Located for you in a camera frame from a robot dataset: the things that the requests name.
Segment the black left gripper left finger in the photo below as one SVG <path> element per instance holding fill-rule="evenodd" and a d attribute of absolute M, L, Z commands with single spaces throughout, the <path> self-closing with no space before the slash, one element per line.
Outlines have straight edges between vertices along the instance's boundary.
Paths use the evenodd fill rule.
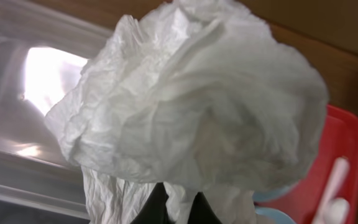
<path fill-rule="evenodd" d="M 168 198 L 164 185 L 157 183 L 131 224 L 172 224 L 166 207 Z"/>

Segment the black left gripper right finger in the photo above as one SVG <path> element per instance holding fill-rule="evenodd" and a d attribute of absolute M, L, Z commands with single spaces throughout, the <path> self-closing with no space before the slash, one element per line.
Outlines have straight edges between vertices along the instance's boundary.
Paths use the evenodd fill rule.
<path fill-rule="evenodd" d="M 221 224 L 202 192 L 193 201 L 188 224 Z"/>

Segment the large white napkin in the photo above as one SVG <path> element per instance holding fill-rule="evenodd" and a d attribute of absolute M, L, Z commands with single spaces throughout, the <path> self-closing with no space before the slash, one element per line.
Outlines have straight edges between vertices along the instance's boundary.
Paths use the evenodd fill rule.
<path fill-rule="evenodd" d="M 45 117 L 80 167 L 91 223 L 131 223 L 157 183 L 173 223 L 198 192 L 221 223 L 268 223 L 254 192 L 305 177 L 329 93 L 293 47 L 236 1 L 125 15 Z"/>

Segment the light blue plastic bowl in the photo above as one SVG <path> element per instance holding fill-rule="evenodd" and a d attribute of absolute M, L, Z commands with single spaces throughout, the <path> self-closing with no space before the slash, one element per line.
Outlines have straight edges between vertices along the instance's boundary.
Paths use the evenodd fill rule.
<path fill-rule="evenodd" d="M 286 213 L 283 213 L 274 208 L 256 207 L 255 212 L 258 215 L 268 217 L 269 219 L 273 220 L 275 224 L 296 224 L 296 222 Z"/>

